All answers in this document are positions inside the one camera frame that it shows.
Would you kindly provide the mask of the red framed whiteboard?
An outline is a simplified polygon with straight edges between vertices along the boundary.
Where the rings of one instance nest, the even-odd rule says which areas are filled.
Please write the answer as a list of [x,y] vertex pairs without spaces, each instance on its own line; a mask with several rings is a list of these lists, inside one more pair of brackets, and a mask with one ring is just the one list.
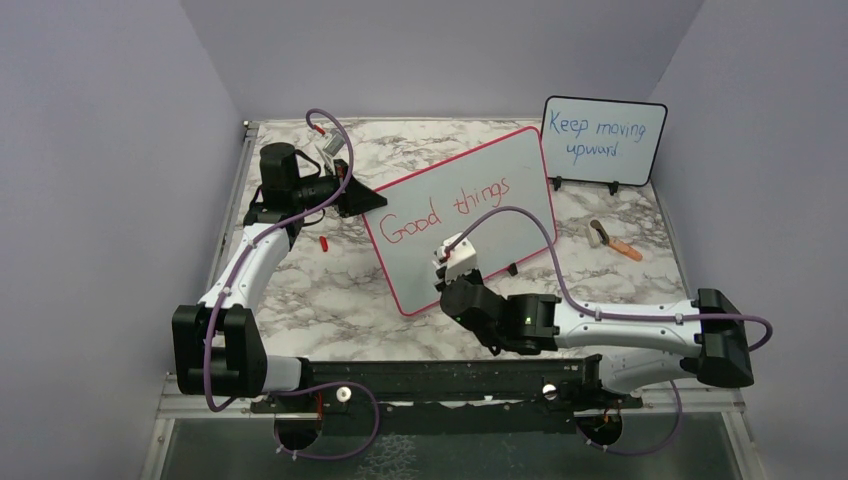
[[377,191],[387,204],[366,213],[364,222],[404,316],[437,304],[435,250],[488,211],[503,210],[467,238],[484,277],[546,250],[548,241],[557,238],[541,134],[535,127],[521,128]]

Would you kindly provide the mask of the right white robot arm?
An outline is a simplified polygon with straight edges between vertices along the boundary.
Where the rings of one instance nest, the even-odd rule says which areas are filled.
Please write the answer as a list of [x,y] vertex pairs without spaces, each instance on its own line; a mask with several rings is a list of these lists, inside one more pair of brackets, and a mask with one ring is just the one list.
[[553,294],[504,297],[485,286],[478,271],[439,281],[435,288],[442,312],[493,355],[626,348],[578,378],[578,396],[592,407],[616,394],[681,378],[730,389],[754,383],[748,319],[716,289],[701,288],[693,300],[668,304],[575,307]]

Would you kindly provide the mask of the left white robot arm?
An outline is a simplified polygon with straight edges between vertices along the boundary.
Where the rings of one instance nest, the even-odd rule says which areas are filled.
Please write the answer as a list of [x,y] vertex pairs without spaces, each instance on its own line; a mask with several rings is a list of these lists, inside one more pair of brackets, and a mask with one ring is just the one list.
[[181,393],[214,399],[275,392],[294,411],[313,401],[315,386],[304,376],[305,361],[268,355],[255,311],[307,216],[332,208],[342,218],[355,217],[388,201],[355,179],[342,159],[302,175],[299,163],[309,159],[289,143],[261,148],[261,184],[243,219],[238,254],[196,304],[179,306],[172,317]]

